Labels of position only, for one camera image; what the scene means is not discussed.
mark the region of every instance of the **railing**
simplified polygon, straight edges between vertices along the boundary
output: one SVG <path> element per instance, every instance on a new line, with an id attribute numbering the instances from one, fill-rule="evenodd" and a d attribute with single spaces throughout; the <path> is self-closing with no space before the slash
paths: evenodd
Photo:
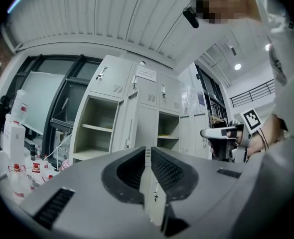
<path id="1" fill-rule="evenodd" d="M 249 102 L 253 102 L 254 100 L 260 99 L 267 95 L 270 95 L 274 91 L 275 91 L 275 81 L 274 79 L 272 79 L 242 94 L 236 95 L 230 98 L 230 100 L 234 108 Z"/>

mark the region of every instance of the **person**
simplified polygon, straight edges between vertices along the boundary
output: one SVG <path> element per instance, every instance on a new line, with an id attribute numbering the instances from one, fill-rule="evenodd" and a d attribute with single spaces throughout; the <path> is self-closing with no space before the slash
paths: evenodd
<path id="1" fill-rule="evenodd" d="M 192 0 L 191 7 L 197 18 L 209 23 L 225 24 L 229 20 L 248 18 L 261 22 L 267 32 L 276 105 L 261 127 L 265 141 L 257 133 L 253 134 L 247 155 L 275 143 L 283 129 L 294 135 L 294 22 L 284 6 L 278 0 Z M 242 132 L 238 131 L 237 142 L 240 143 L 241 139 Z"/>

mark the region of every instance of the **person's arm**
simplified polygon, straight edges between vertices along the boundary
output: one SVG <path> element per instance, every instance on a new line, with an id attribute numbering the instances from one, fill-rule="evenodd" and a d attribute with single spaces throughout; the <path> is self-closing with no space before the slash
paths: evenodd
<path id="1" fill-rule="evenodd" d="M 261 130 L 266 138 L 268 145 L 270 146 L 271 144 L 275 143 L 276 140 L 281 136 L 282 129 L 280 120 L 277 118 L 277 116 L 271 114 L 267 121 L 264 123 L 264 125 L 261 127 Z M 247 148 L 248 156 L 264 148 L 265 146 L 261 137 L 258 134 L 255 134 L 251 138 L 249 146 Z"/>

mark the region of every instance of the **white paper sign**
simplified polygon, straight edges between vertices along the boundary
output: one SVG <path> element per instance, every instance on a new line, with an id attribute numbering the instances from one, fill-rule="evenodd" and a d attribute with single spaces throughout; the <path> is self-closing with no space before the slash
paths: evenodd
<path id="1" fill-rule="evenodd" d="M 143 66 L 137 66 L 136 76 L 157 82 L 157 72 Z"/>

